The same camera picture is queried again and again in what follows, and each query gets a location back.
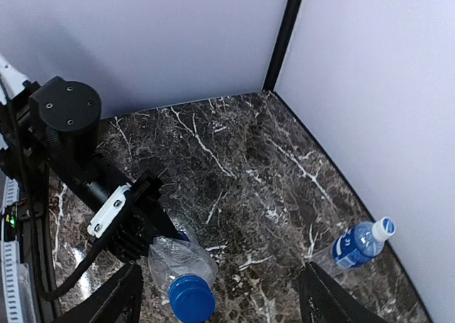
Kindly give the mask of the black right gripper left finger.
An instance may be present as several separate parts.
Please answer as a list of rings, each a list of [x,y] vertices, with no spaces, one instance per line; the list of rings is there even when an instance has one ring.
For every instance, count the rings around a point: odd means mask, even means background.
[[[141,266],[127,263],[84,302],[55,322],[138,322],[143,291]]]

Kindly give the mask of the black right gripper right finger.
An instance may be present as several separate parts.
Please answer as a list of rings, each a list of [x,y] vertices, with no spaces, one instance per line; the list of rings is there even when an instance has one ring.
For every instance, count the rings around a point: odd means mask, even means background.
[[[302,322],[386,323],[313,262],[301,271],[299,304]]]

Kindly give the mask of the tall bottle blue cap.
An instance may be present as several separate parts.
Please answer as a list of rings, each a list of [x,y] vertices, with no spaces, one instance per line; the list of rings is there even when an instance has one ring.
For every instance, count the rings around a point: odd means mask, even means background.
[[[155,286],[167,296],[181,322],[205,322],[216,308],[211,287],[218,266],[199,245],[196,232],[182,216],[171,218],[179,239],[158,236],[149,246],[148,264]]]

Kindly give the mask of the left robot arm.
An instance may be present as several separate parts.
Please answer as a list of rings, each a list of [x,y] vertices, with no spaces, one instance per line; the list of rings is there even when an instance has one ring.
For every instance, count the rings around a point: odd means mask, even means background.
[[[1,169],[23,187],[30,204],[43,202],[50,169],[94,213],[87,230],[99,239],[170,235],[159,203],[161,181],[150,171],[136,181],[97,152],[102,102],[89,85],[54,77],[31,82],[1,59]]]

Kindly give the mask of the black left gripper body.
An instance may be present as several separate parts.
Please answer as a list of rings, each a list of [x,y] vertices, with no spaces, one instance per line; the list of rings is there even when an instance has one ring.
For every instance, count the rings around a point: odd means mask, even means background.
[[[133,184],[133,215],[142,230],[163,231],[165,213],[159,202],[164,183],[151,170],[146,170]]]

